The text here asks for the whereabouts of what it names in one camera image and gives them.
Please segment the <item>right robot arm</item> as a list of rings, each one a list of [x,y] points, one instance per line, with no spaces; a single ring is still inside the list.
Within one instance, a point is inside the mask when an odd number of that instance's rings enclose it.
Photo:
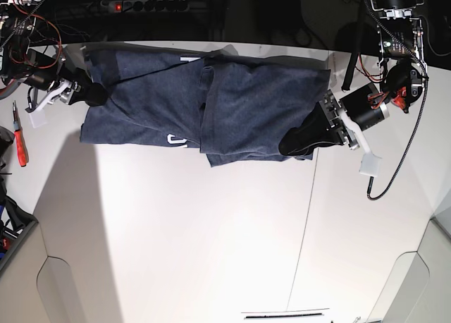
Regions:
[[[104,105],[107,91],[87,71],[67,67],[59,28],[38,14],[45,1],[1,0],[1,98],[24,84],[29,114],[57,100]]]

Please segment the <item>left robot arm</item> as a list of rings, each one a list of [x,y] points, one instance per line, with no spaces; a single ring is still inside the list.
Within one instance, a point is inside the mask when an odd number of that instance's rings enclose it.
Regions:
[[[424,93],[428,80],[424,61],[424,29],[413,10],[424,0],[362,0],[356,42],[347,66],[342,90],[349,91],[357,66],[361,66],[364,19],[370,15],[379,36],[379,72],[361,72],[365,86],[336,99],[327,92],[298,128],[290,129],[279,144],[284,156],[304,156],[317,147],[363,145],[362,133],[389,117],[388,105],[408,113]]]

